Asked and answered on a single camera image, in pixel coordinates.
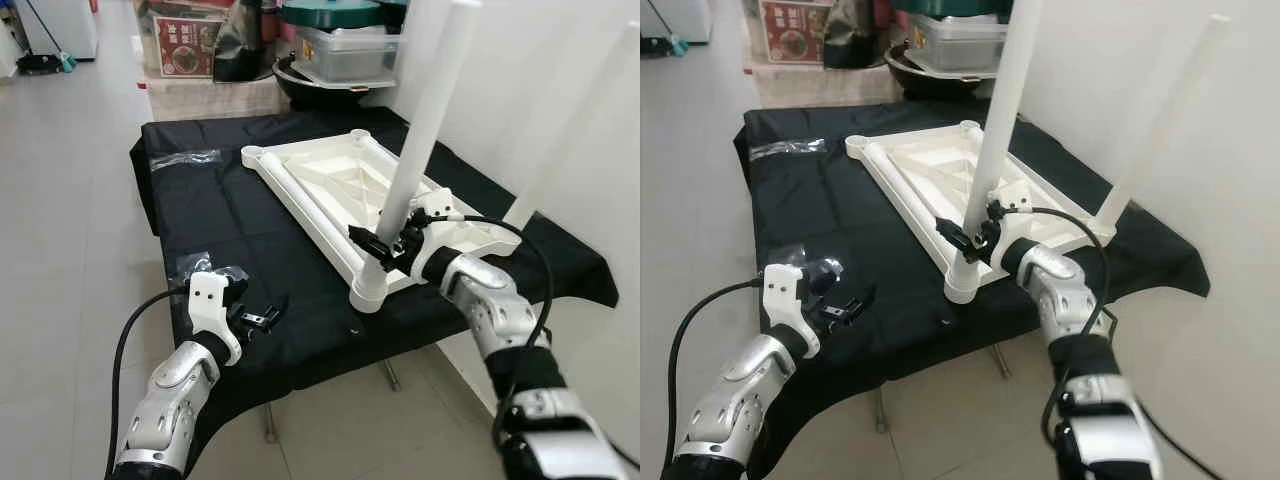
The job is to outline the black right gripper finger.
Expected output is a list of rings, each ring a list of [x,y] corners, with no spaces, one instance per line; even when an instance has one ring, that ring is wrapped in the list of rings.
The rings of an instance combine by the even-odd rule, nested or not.
[[[379,239],[378,234],[367,228],[348,225],[347,233],[352,244],[369,253],[371,257],[392,257],[390,246]]]
[[[936,218],[934,229],[956,251],[973,251],[972,238],[955,221],[947,218]]]

